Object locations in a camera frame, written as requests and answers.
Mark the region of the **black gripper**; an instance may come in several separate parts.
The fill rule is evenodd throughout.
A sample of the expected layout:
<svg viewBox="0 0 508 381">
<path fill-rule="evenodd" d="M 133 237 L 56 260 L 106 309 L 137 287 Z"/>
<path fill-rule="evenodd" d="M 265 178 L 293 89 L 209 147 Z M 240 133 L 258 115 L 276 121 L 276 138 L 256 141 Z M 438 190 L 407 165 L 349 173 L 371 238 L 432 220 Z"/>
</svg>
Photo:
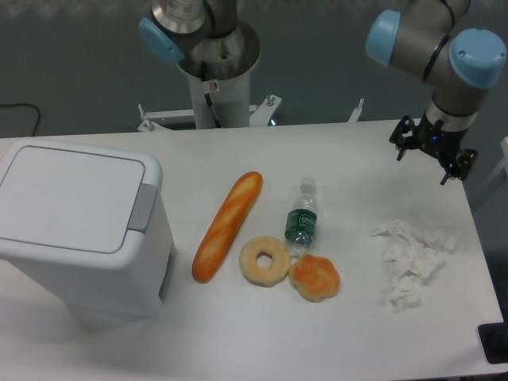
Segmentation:
<svg viewBox="0 0 508 381">
<path fill-rule="evenodd" d="M 466 132 L 466 117 L 425 111 L 419 125 L 411 117 L 404 116 L 395 126 L 389 141 L 397 148 L 397 161 L 402 160 L 406 151 L 417 149 L 436 159 L 439 157 L 445 172 L 440 185 L 445 185 L 449 179 L 464 181 L 478 156 L 474 149 L 460 150 L 460 142 Z"/>
</svg>

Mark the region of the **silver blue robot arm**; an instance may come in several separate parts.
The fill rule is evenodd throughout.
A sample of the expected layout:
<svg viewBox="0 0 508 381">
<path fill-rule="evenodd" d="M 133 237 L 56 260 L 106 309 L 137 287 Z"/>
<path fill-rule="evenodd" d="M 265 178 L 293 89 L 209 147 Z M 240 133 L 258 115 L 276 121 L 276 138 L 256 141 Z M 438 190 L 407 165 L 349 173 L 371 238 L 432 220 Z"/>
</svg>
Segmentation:
<svg viewBox="0 0 508 381">
<path fill-rule="evenodd" d="M 365 43 L 367 55 L 433 88 L 419 122 L 404 117 L 390 141 L 400 154 L 419 150 L 435 158 L 445 179 L 464 180 L 477 153 L 460 142 L 507 58 L 506 46 L 484 29 L 454 33 L 467 1 L 416 1 L 406 13 L 383 11 Z M 154 1 L 138 25 L 145 46 L 187 77 L 199 129 L 268 125 L 279 106 L 270 95 L 250 102 L 250 74 L 260 40 L 241 21 L 234 1 Z"/>
</svg>

